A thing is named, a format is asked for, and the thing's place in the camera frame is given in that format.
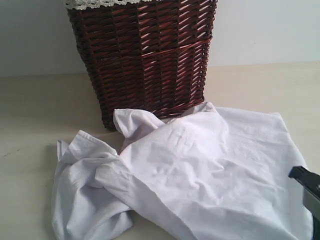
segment table surface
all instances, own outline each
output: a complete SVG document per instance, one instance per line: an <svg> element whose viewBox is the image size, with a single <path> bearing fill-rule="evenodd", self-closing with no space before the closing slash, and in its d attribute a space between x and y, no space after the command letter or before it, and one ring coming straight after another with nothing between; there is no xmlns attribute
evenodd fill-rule
<svg viewBox="0 0 320 240"><path fill-rule="evenodd" d="M320 62L210 67L206 101L282 115L309 168L320 173ZM86 74L0 78L0 239L54 240L51 192L56 141L79 129L116 149ZM132 213L119 240L174 239Z"/></svg>

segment wicker basket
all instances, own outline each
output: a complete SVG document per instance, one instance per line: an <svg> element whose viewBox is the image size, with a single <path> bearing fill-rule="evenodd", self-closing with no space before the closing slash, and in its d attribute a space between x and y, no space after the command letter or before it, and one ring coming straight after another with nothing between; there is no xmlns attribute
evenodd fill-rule
<svg viewBox="0 0 320 240"><path fill-rule="evenodd" d="M204 100L216 0L69 9L77 49L113 129L117 108L174 117Z"/></svg>

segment white wall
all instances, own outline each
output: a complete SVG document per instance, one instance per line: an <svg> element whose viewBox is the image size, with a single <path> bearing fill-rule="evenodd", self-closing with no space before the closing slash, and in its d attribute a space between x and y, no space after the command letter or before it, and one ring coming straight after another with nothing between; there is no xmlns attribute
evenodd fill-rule
<svg viewBox="0 0 320 240"><path fill-rule="evenodd" d="M219 0L210 66L320 60L319 0ZM62 0L0 1L0 76L83 73Z"/></svg>

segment white lace trim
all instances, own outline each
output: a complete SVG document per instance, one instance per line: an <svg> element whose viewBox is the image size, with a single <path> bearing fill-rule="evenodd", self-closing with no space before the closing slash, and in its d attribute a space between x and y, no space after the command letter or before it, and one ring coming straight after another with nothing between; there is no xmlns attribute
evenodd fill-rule
<svg viewBox="0 0 320 240"><path fill-rule="evenodd" d="M67 9L85 10L86 8L95 9L101 6L112 7L114 4L126 5L127 3L136 4L151 1L152 0L64 0L64 5Z"/></svg>

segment woven basket weave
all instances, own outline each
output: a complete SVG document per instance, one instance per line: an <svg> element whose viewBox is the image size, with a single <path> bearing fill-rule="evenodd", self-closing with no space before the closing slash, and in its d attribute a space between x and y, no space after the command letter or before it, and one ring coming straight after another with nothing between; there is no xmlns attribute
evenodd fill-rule
<svg viewBox="0 0 320 240"><path fill-rule="evenodd" d="M215 9L162 0L68 10L106 128L117 108L167 118L203 102Z"/></svg>

